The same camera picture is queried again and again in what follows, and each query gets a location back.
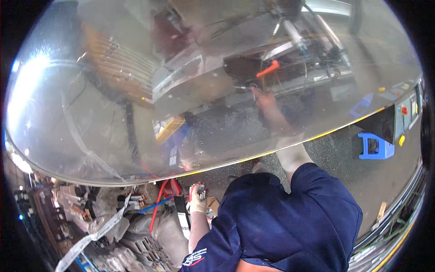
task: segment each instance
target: electrical wire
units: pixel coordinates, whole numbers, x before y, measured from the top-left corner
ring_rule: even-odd
[[[167,184],[168,181],[169,181],[169,179],[165,180],[165,181],[162,183],[162,186],[160,187],[159,196],[157,197],[157,201],[156,201],[156,203],[159,203],[159,202],[160,202],[160,198],[162,197],[164,187],[166,186],[166,184]],[[156,219],[157,209],[158,209],[158,206],[156,206],[156,207],[154,208],[153,217],[151,218],[150,233],[153,231],[154,220]]]

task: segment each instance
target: logo on shirt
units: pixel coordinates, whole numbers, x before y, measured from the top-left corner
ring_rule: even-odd
[[[193,252],[186,258],[186,261],[183,263],[183,265],[193,266],[199,263],[200,261],[204,260],[206,253],[207,253],[207,248],[203,248],[201,250]]]

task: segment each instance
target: hand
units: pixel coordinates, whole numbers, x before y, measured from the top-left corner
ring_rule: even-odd
[[[190,213],[193,212],[200,212],[205,214],[207,210],[207,197],[205,197],[203,200],[201,200],[199,194],[198,194],[198,188],[199,185],[195,184],[190,188],[189,192],[189,199],[190,199]]]
[[[251,91],[254,94],[257,106],[262,111],[268,111],[270,109],[276,109],[276,100],[273,92],[260,92],[256,87],[251,87]]]

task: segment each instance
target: blue plastic stool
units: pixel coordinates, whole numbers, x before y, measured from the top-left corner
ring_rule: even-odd
[[[364,152],[359,155],[360,159],[363,160],[385,160],[394,155],[394,144],[390,144],[386,140],[367,132],[358,133],[358,137],[362,138],[364,144]],[[378,147],[374,153],[369,153],[368,151],[368,140],[374,139],[378,142]]]

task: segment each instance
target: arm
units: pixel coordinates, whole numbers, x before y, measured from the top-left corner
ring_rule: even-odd
[[[191,199],[191,233],[189,236],[189,253],[192,253],[196,248],[198,241],[210,232],[207,217],[205,212],[207,210],[206,200],[201,200],[198,192],[198,184],[192,187],[190,191]]]
[[[251,88],[258,107],[264,114],[264,117],[269,123],[272,135],[286,134],[293,131],[291,125],[285,120],[284,115],[279,111],[275,96],[272,92],[261,93],[257,88]],[[303,134],[294,137],[282,137],[277,147],[289,146],[297,141],[302,140]],[[285,171],[287,180],[290,183],[293,173],[299,166],[313,162],[308,155],[303,144],[298,144],[276,152],[282,168]]]
[[[191,212],[191,233],[189,236],[189,253],[196,248],[198,241],[210,232],[207,217],[202,212]]]

